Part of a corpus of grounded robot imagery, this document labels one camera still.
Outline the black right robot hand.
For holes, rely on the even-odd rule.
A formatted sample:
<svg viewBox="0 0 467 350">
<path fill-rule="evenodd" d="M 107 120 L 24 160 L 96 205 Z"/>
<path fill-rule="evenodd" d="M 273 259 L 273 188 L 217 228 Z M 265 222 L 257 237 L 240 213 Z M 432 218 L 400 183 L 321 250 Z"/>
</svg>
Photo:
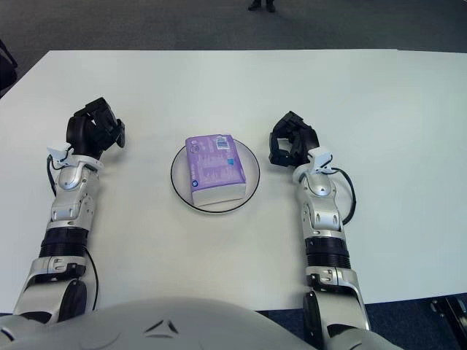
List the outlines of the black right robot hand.
<svg viewBox="0 0 467 350">
<path fill-rule="evenodd" d="M 280 149 L 279 139 L 287 140 L 290 150 Z M 319 146 L 315 130 L 302 117 L 289 111 L 269 135 L 269 161 L 273 165 L 296 168 L 308 163 L 308 151 Z"/>
</svg>

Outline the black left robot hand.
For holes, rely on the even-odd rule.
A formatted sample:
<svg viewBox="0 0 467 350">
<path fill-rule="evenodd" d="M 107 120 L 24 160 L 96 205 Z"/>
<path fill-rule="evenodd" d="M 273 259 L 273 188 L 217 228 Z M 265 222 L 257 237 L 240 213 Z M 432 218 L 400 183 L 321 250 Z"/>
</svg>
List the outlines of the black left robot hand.
<svg viewBox="0 0 467 350">
<path fill-rule="evenodd" d="M 125 124 L 117 119 L 103 97 L 86 104 L 69 119 L 66 141 L 76 155 L 99 160 L 113 144 L 124 148 Z"/>
</svg>

